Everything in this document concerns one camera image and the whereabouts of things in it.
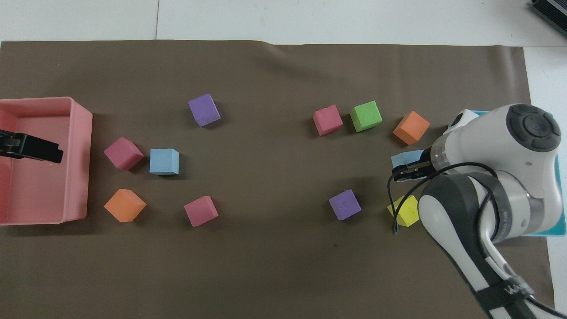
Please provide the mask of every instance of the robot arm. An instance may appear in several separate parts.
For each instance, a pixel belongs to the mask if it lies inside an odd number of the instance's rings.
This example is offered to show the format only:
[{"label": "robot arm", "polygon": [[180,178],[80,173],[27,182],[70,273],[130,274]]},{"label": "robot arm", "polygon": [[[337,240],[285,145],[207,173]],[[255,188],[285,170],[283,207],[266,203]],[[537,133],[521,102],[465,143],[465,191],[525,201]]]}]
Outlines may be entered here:
[{"label": "robot arm", "polygon": [[[498,179],[484,175],[483,182]],[[431,181],[419,202],[420,218],[428,233],[444,249],[490,318],[566,318],[540,305],[534,292],[496,250],[494,204],[480,207],[487,195],[483,184],[472,176],[453,174]],[[493,190],[498,207],[502,189]]]},{"label": "robot arm", "polygon": [[[482,116],[465,110],[418,162],[393,170],[398,180],[448,169],[423,190],[420,218],[490,318],[567,318],[537,302],[493,244],[557,223],[559,142],[557,123],[536,107],[516,104]],[[495,176],[454,167],[466,162]]]}]

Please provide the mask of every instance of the purple cube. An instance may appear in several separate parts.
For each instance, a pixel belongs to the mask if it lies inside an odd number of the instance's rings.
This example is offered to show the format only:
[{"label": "purple cube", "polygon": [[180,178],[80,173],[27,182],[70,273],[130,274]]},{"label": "purple cube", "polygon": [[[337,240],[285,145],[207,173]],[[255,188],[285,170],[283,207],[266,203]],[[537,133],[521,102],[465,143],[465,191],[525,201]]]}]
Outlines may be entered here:
[{"label": "purple cube", "polygon": [[338,220],[345,220],[362,210],[352,190],[346,190],[329,199]]},{"label": "purple cube", "polygon": [[189,101],[189,108],[200,127],[221,118],[210,94]]}]

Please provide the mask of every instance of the green cube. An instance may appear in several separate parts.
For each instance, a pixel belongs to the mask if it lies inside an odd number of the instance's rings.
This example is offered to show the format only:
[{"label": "green cube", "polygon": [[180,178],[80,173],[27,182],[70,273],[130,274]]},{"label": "green cube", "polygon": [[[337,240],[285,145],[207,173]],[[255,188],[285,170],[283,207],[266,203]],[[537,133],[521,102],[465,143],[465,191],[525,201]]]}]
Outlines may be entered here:
[{"label": "green cube", "polygon": [[376,106],[376,101],[355,106],[350,112],[350,117],[353,119],[354,128],[357,133],[375,127],[382,121],[380,111],[378,111],[378,106]]}]

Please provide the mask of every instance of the orange cube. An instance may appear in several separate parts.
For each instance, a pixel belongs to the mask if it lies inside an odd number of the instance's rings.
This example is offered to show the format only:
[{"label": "orange cube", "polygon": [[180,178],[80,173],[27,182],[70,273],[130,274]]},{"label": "orange cube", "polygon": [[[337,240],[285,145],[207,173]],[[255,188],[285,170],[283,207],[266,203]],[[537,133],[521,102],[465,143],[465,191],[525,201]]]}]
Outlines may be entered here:
[{"label": "orange cube", "polygon": [[144,209],[146,203],[133,191],[119,189],[104,205],[119,222],[133,221]]},{"label": "orange cube", "polygon": [[404,116],[400,124],[393,130],[393,133],[406,144],[412,145],[420,140],[428,127],[429,122],[412,111],[410,114]]}]

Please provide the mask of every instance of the pink plastic bin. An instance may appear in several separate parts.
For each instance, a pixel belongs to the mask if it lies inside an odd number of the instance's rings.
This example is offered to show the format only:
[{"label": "pink plastic bin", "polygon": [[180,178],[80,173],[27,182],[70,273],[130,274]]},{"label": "pink plastic bin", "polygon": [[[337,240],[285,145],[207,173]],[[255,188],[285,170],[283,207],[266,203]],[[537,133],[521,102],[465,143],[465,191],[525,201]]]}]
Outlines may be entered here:
[{"label": "pink plastic bin", "polygon": [[0,225],[87,216],[92,113],[69,97],[0,100],[0,129],[59,144],[60,164],[0,156]]}]

